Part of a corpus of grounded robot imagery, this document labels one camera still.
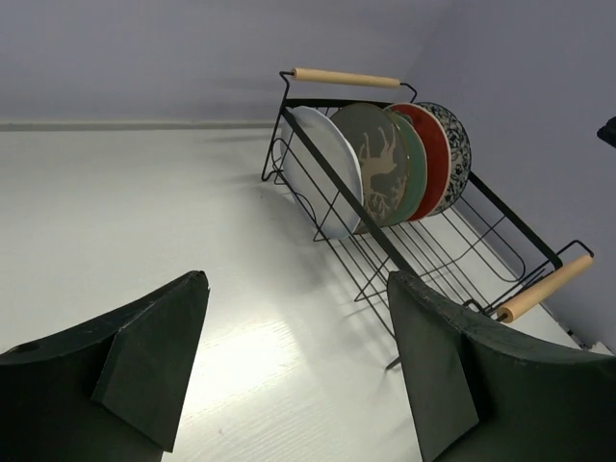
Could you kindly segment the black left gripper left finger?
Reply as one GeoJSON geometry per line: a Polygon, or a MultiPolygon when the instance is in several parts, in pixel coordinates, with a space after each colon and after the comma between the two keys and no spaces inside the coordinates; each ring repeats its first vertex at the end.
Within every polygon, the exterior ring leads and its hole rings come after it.
{"type": "Polygon", "coordinates": [[[210,294],[189,271],[1,355],[4,461],[159,461],[174,448],[210,294]]]}

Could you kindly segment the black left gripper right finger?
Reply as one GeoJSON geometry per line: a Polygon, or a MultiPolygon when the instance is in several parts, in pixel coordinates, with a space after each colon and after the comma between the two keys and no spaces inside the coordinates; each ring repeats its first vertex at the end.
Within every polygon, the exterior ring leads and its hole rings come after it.
{"type": "Polygon", "coordinates": [[[425,461],[611,461],[615,360],[458,305],[413,272],[389,309],[425,461]]]}

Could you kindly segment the blue floral plate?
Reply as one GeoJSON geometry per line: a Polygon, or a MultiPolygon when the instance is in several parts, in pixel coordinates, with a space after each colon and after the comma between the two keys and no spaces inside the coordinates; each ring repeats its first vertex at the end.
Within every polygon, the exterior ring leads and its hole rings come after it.
{"type": "Polygon", "coordinates": [[[429,214],[436,216],[449,209],[465,190],[472,168],[472,148],[468,133],[459,118],[448,108],[433,102],[419,102],[441,123],[449,141],[450,174],[446,192],[429,214]]]}

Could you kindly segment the green glass plate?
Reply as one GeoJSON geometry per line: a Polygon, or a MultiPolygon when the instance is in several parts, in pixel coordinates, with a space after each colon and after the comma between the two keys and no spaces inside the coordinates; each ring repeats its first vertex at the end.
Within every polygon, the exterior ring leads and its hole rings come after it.
{"type": "Polygon", "coordinates": [[[390,113],[398,121],[409,160],[401,201],[388,222],[388,226],[393,226],[409,220],[420,208],[427,185],[427,161],[424,143],[415,130],[411,117],[400,111],[390,110],[390,113]]]}

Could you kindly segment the white deep plate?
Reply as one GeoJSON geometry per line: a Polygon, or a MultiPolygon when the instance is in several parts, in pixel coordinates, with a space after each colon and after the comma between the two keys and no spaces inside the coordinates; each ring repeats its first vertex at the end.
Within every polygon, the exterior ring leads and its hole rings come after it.
{"type": "Polygon", "coordinates": [[[355,150],[320,111],[299,106],[291,108],[289,114],[296,126],[285,122],[281,128],[283,176],[323,235],[331,240],[344,239],[357,229],[360,217],[327,172],[336,173],[362,203],[362,175],[355,150]]]}

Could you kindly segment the grey reindeer plate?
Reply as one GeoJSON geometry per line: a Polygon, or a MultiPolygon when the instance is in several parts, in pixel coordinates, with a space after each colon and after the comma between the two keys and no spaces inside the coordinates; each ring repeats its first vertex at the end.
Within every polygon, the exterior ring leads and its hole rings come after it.
{"type": "Polygon", "coordinates": [[[382,227],[390,223],[407,187],[410,159],[394,115],[375,105],[355,103],[330,117],[355,150],[360,164],[364,208],[382,227]]]}

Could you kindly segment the red teal plate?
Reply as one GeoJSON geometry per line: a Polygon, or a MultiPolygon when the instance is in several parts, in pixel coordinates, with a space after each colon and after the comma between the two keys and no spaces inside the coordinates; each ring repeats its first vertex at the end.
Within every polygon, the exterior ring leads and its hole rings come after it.
{"type": "Polygon", "coordinates": [[[437,206],[445,198],[449,188],[451,174],[451,148],[442,122],[429,109],[419,103],[394,103],[386,107],[387,111],[401,116],[417,134],[421,148],[413,148],[420,154],[421,166],[415,170],[420,174],[418,179],[409,179],[407,190],[422,187],[422,194],[416,199],[411,212],[405,213],[404,221],[414,221],[426,218],[436,211],[437,206]]]}

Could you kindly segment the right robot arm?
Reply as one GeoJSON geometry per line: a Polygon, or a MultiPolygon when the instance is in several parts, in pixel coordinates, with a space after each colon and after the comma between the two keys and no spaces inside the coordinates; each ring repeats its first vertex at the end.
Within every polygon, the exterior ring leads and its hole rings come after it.
{"type": "Polygon", "coordinates": [[[616,148],[616,116],[609,119],[597,131],[597,137],[611,147],[616,148]]]}

